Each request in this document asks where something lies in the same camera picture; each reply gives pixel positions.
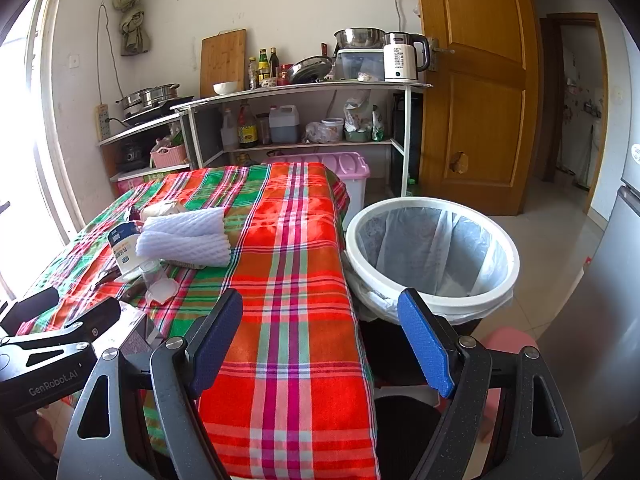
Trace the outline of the white blue label bottle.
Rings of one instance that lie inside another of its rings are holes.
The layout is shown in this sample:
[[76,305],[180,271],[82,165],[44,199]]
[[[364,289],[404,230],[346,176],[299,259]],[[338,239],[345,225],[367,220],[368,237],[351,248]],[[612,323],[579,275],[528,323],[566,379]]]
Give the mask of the white blue label bottle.
[[137,242],[141,235],[141,223],[129,221],[119,223],[107,234],[120,275],[131,281],[141,274],[140,266],[146,259],[137,255]]

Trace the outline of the white foam net sleeve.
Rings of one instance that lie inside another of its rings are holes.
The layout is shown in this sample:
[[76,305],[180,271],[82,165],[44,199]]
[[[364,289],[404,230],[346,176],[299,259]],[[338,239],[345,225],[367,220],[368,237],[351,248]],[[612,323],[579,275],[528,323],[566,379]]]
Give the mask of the white foam net sleeve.
[[160,232],[184,237],[217,235],[224,232],[224,208],[204,208],[150,217],[142,232]]
[[224,234],[179,236],[162,232],[143,232],[136,243],[139,257],[184,263],[188,266],[228,266],[231,245]]

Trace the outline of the beige paper bag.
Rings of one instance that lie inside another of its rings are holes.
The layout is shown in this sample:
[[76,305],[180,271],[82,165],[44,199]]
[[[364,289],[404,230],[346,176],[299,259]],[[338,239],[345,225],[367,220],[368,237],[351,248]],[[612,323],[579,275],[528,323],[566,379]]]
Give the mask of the beige paper bag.
[[168,216],[168,214],[181,214],[185,212],[183,204],[176,200],[161,200],[160,202],[149,204],[140,211],[140,220],[145,222],[149,218]]

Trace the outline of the clear cup red lid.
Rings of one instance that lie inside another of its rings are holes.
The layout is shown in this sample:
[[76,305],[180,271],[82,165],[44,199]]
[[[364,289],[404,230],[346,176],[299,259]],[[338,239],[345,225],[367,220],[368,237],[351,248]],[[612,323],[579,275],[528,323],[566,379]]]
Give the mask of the clear cup red lid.
[[145,298],[149,304],[166,304],[177,295],[179,286],[168,278],[160,260],[146,260],[139,266],[146,287]]

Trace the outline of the white round trash bin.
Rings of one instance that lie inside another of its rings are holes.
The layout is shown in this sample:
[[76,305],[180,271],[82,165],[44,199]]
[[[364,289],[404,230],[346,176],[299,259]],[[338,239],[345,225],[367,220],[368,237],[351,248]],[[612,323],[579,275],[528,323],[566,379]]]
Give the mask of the white round trash bin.
[[342,255],[347,283],[369,318],[397,324],[400,293],[413,288],[452,324],[510,306],[520,255],[491,218],[424,196],[381,200],[349,223]]

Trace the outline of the pink plastic stool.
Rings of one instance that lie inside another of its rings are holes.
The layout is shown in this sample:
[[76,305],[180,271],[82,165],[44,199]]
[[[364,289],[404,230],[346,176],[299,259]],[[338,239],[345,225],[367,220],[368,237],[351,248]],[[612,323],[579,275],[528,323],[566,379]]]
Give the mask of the pink plastic stool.
[[[535,339],[525,332],[513,327],[500,327],[487,335],[482,344],[489,350],[497,350],[508,353],[518,353],[524,347],[537,348]],[[495,421],[500,402],[500,390],[490,389],[486,400],[482,423],[480,424],[480,440],[488,443],[494,431]]]

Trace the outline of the silver refrigerator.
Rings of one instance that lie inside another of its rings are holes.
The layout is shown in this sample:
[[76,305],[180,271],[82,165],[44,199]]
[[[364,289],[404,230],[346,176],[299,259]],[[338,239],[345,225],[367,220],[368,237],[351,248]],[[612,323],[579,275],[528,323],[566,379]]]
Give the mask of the silver refrigerator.
[[639,418],[639,48],[625,36],[630,133],[622,185],[590,266],[539,339],[578,448]]

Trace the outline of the red green plaid tablecloth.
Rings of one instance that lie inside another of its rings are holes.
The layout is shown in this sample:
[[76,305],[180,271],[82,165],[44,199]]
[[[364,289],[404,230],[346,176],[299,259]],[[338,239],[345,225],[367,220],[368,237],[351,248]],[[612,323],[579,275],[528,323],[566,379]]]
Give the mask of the red green plaid tablecloth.
[[91,220],[37,281],[58,304],[21,325],[24,334],[63,326],[116,284],[108,232],[133,210],[160,202],[220,207],[230,240],[224,268],[171,266],[168,304],[134,304],[166,336],[181,336],[227,288],[242,321],[213,384],[198,401],[209,439],[232,476],[244,479],[375,479],[373,382],[341,263],[345,185],[318,162],[200,169],[146,182]]

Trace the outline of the pink plastic basket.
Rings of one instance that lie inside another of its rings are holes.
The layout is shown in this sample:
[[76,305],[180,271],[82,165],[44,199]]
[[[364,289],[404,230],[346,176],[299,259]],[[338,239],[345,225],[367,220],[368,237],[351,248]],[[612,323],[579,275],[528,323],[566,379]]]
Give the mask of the pink plastic basket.
[[186,147],[183,144],[176,146],[160,146],[153,148],[151,152],[151,162],[155,168],[162,169],[172,166],[179,166],[188,161]]

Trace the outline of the white power strip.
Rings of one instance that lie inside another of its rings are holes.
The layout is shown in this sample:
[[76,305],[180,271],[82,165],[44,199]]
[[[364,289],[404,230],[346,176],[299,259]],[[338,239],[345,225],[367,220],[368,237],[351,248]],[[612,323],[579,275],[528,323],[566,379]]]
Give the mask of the white power strip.
[[108,105],[99,104],[94,109],[94,118],[96,118],[96,135],[98,136],[98,141],[101,142],[111,135]]

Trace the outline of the steel steamer pot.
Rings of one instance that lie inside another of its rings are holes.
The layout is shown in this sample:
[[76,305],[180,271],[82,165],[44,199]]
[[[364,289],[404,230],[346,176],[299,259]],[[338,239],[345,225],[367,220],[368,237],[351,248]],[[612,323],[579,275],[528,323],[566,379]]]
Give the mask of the steel steamer pot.
[[180,84],[161,84],[129,93],[116,101],[126,117],[138,114],[149,108],[159,106],[169,100],[178,98]]

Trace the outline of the white metal shelf rack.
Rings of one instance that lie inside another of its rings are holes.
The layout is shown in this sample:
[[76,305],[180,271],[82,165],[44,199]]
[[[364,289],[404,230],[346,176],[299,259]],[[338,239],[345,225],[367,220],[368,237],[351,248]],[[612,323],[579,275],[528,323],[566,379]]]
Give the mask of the white metal shelf rack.
[[402,157],[402,162],[409,162],[409,146],[411,144],[410,118],[412,111],[411,97],[416,92],[423,92],[431,88],[423,82],[393,82],[393,81],[356,81],[338,80],[328,82],[311,82],[310,84],[289,84],[288,86],[261,88],[234,92],[226,96],[211,96],[210,98],[192,100],[171,107],[169,115],[145,122],[122,130],[98,142],[102,151],[104,165],[110,174],[110,181],[117,183],[142,177],[145,174],[156,174],[156,168],[121,172],[116,168],[118,146],[140,134],[148,131],[166,131],[168,126],[178,122],[183,140],[186,141],[186,157],[188,160],[177,167],[198,169],[213,167],[221,157],[232,159],[234,153],[222,147],[220,125],[215,115],[226,105],[235,106],[246,101],[255,103],[262,110],[273,104],[294,104],[297,106],[300,118],[299,131],[304,132],[310,122],[320,122],[324,118],[338,116],[338,106],[350,96],[360,92],[370,92],[372,96],[386,99],[391,93],[400,93],[405,99],[404,137],[401,141],[394,138],[383,140],[382,144],[390,144]]

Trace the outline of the dark sauce bottle yellow label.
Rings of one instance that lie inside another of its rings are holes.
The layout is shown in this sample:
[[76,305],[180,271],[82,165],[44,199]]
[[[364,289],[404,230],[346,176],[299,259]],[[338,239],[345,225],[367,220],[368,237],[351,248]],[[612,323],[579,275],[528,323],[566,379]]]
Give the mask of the dark sauce bottle yellow label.
[[258,143],[256,119],[247,103],[242,103],[240,106],[238,136],[241,148],[252,148]]

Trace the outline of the white bowl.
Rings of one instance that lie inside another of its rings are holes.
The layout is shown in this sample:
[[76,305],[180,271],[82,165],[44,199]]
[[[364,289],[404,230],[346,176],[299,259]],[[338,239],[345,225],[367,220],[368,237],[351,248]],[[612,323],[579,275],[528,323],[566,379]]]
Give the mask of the white bowl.
[[217,82],[216,84],[213,84],[212,89],[216,96],[228,96],[229,94],[237,92],[239,87],[238,83],[234,80]]

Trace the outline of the clear oil jug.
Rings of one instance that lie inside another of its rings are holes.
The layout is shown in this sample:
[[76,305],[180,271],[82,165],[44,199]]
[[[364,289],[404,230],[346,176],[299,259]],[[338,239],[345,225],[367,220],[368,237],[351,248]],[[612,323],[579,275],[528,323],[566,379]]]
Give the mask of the clear oil jug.
[[299,114],[295,105],[270,107],[270,139],[273,144],[295,144],[299,142]]

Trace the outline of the wooden cutting board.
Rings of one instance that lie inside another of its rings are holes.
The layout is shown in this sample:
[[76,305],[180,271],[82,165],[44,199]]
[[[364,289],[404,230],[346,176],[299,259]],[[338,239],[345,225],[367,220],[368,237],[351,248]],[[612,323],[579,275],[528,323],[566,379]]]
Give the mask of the wooden cutting board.
[[223,32],[204,38],[201,44],[200,97],[214,96],[214,84],[235,81],[238,90],[245,89],[245,29]]

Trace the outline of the pink lid storage box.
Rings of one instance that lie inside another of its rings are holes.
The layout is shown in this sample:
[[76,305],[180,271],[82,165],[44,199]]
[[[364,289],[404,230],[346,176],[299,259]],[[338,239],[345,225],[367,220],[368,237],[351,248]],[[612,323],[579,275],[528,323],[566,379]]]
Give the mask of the pink lid storage box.
[[343,228],[347,229],[350,220],[364,206],[366,184],[370,177],[370,169],[366,160],[357,152],[307,153],[272,156],[265,164],[274,162],[321,162],[346,185],[349,204],[343,220]]

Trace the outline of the wooden door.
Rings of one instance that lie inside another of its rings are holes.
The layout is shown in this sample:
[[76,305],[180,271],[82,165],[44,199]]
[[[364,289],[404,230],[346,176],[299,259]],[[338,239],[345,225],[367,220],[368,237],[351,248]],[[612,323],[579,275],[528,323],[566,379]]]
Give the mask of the wooden door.
[[419,183],[483,214],[522,211],[541,107],[535,0],[419,0],[435,41]]

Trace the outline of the steel pan lid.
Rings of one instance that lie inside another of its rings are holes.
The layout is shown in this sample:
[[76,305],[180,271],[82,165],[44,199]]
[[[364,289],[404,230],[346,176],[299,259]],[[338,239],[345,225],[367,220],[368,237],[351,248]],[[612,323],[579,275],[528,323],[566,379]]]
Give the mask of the steel pan lid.
[[332,58],[325,55],[315,55],[310,58],[304,58],[292,65],[286,73],[288,74],[288,82],[290,84],[310,84],[318,82],[332,70]]

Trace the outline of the hanging green cloth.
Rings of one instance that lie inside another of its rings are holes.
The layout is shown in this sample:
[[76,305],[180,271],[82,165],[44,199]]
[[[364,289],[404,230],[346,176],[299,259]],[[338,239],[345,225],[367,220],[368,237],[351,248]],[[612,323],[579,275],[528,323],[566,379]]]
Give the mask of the hanging green cloth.
[[141,0],[112,0],[120,13],[120,55],[135,56],[150,50],[150,38],[144,29],[144,10]]

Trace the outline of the clear plastic container box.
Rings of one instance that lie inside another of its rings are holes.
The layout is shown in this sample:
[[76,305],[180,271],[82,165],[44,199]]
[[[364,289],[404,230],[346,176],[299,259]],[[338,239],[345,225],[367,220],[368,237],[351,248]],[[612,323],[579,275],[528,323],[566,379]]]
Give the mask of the clear plastic container box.
[[335,58],[334,79],[360,82],[383,81],[385,79],[383,50],[339,50]]

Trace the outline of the steel mixing bowl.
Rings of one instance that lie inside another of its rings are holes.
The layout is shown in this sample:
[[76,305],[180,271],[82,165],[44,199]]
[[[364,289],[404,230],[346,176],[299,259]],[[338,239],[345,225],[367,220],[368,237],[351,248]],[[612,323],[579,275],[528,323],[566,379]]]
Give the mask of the steel mixing bowl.
[[334,32],[336,50],[381,49],[385,32],[374,27],[347,27]]

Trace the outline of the white electric kettle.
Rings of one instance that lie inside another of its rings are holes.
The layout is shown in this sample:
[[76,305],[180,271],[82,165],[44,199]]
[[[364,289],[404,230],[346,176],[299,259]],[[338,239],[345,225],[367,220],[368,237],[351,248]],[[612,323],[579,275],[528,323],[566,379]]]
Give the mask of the white electric kettle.
[[386,32],[383,46],[386,81],[411,82],[431,64],[428,40],[408,32]]

